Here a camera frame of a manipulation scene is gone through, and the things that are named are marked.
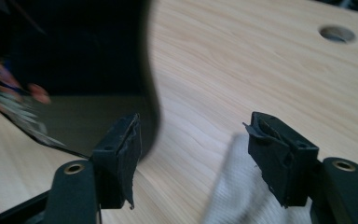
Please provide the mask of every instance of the white fabric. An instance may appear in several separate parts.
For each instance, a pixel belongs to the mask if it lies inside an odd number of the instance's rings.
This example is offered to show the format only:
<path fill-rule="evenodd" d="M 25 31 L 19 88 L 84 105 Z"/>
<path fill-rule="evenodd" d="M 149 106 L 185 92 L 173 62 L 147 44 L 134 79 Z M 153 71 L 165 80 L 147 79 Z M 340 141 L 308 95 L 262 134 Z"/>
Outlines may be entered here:
<path fill-rule="evenodd" d="M 248 154 L 248 136 L 238 135 L 228 151 L 202 223 L 311 223 L 306 207 L 280 206 Z"/>

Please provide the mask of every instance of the wood grain surface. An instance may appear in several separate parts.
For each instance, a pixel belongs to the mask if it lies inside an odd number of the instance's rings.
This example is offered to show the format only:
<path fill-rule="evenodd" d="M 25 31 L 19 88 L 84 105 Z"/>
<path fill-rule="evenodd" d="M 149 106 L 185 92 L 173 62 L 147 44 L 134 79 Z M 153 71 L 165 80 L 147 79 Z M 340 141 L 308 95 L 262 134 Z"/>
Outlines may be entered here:
<path fill-rule="evenodd" d="M 161 128 L 134 177 L 135 209 L 103 211 L 105 223 L 199 223 L 231 138 L 252 111 L 306 136 L 320 159 L 358 163 L 357 12 L 306 0 L 159 0 L 151 13 Z M 318 30 L 326 24 L 356 40 L 325 40 Z M 47 190 L 74 159 L 0 116 L 0 212 Z"/>

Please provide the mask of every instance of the light wooden desk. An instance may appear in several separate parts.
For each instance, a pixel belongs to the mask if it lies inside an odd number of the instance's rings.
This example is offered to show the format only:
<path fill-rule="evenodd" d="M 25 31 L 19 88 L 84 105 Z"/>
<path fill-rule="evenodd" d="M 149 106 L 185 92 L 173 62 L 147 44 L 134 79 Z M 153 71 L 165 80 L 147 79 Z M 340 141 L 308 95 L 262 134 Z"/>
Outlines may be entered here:
<path fill-rule="evenodd" d="M 135 174 L 135 210 L 105 211 L 105 223 L 200 222 L 252 111 L 288 123 L 320 147 L 320 159 L 358 162 L 358 13 L 306 0 L 159 0 L 151 13 L 162 126 Z M 326 24 L 351 29 L 356 41 L 323 39 Z M 49 189 L 73 159 L 0 116 L 0 212 Z"/>

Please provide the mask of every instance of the round hole in desk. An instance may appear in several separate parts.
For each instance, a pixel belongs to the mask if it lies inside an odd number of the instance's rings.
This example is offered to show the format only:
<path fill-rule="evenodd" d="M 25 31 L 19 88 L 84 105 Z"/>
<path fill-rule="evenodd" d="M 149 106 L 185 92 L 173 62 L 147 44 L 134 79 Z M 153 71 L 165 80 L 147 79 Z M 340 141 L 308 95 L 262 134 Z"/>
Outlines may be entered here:
<path fill-rule="evenodd" d="M 319 34 L 324 38 L 336 43 L 351 43 L 356 35 L 351 30 L 337 25 L 325 25 L 319 29 Z"/>

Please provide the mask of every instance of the mirror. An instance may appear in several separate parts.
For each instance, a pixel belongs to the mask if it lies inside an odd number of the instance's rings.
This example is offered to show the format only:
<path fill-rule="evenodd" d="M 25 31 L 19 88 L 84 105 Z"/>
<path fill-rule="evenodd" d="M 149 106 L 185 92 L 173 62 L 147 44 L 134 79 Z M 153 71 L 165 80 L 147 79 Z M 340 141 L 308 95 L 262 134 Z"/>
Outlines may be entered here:
<path fill-rule="evenodd" d="M 0 0 L 0 112 L 35 141 L 88 158 L 115 120 L 158 129 L 150 1 Z"/>

